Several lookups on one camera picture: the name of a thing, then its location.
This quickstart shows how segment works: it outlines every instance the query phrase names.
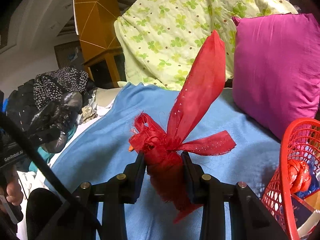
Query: human hand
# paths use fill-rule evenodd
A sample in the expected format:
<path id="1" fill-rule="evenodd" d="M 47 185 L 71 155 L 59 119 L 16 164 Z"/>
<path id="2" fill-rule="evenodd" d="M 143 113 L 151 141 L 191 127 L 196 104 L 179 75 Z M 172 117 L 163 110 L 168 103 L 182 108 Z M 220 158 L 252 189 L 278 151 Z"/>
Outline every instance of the human hand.
<path id="1" fill-rule="evenodd" d="M 11 170 L 12 176 L 11 180 L 7 185 L 7 201 L 12 203 L 14 206 L 18 206 L 21 204 L 23 200 L 23 193 L 21 192 L 21 186 L 18 181 L 18 174 L 16 167 L 13 165 Z M 4 195 L 3 189 L 0 187 L 0 195 Z M 0 210 L 3 212 L 7 212 L 4 206 L 0 202 Z"/>

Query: blue blanket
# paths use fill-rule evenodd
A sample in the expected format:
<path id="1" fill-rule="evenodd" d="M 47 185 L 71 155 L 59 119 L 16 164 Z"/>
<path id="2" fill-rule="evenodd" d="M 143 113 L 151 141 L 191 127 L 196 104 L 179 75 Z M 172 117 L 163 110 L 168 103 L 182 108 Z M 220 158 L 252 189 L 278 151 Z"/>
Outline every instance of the blue blanket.
<path id="1" fill-rule="evenodd" d="M 97 184 L 121 173 L 137 157 L 136 152 L 128 152 L 134 117 L 144 111 L 166 130 L 177 95 L 177 91 L 153 85 L 126 85 L 112 109 L 60 155 L 52 167 L 53 172 L 71 192 L 83 181 Z M 222 182 L 246 181 L 260 196 L 278 166 L 279 142 L 235 106 L 231 89 L 223 90 L 186 141 L 222 130 L 230 133 L 237 143 L 236 148 L 222 156 L 190 154 L 193 162 Z M 226 239 L 231 239 L 228 205 L 225 206 Z M 148 175 L 145 175 L 137 203 L 125 205 L 125 213 L 129 240 L 195 240 L 200 236 L 202 209 L 174 225 L 172 221 L 177 211 L 172 203 L 161 201 Z"/>

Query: teal fabric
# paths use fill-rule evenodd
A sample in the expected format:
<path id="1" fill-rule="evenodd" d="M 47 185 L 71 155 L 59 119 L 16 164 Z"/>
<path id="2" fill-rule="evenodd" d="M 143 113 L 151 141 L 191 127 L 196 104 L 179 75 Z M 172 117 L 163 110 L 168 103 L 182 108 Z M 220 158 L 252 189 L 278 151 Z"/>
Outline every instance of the teal fabric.
<path id="1" fill-rule="evenodd" d="M 77 126 L 75 125 L 68 133 L 68 141 L 72 138 L 72 136 L 76 133 L 77 130 Z M 55 155 L 54 153 L 48 153 L 46 152 L 44 149 L 42 149 L 42 147 L 40 146 L 38 148 L 38 153 L 41 155 L 41 157 L 47 162 L 49 163 L 50 160 L 52 159 L 52 157 Z M 30 166 L 29 166 L 29 171 L 34 171 L 37 172 L 38 168 L 37 166 L 31 162 Z"/>

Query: pile of clothes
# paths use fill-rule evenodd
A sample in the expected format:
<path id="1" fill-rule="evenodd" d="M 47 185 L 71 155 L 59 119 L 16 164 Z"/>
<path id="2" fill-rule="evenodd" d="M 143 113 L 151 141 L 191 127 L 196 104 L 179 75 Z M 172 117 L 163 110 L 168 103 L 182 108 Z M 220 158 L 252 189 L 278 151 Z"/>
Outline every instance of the pile of clothes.
<path id="1" fill-rule="evenodd" d="M 37 75 L 13 91 L 5 113 L 27 135 L 58 127 L 58 139 L 41 145 L 38 152 L 49 161 L 59 153 L 76 131 L 82 108 L 94 98 L 96 86 L 85 71 L 70 66 Z M 36 170 L 30 159 L 17 164 L 17 170 Z"/>

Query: metal screw head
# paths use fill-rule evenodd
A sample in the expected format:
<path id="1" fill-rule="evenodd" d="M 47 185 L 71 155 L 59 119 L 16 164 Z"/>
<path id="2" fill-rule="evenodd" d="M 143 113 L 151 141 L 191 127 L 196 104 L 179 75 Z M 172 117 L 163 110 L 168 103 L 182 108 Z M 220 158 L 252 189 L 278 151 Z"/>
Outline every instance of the metal screw head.
<path id="1" fill-rule="evenodd" d="M 120 174 L 118 174 L 116 177 L 117 177 L 117 179 L 119 179 L 119 180 L 123 180 L 123 179 L 125 179 L 126 175 L 125 175 L 124 173 L 120 173 Z"/>
<path id="2" fill-rule="evenodd" d="M 88 188 L 88 187 L 90 187 L 90 183 L 89 182 L 83 182 L 83 183 L 81 183 L 80 187 L 83 188 L 83 189 Z"/>
<path id="3" fill-rule="evenodd" d="M 245 188 L 247 186 L 247 183 L 243 182 L 243 181 L 239 181 L 238 182 L 238 186 L 241 188 Z"/>
<path id="4" fill-rule="evenodd" d="M 210 174 L 203 174 L 202 176 L 203 180 L 210 180 L 211 179 L 211 175 Z"/>

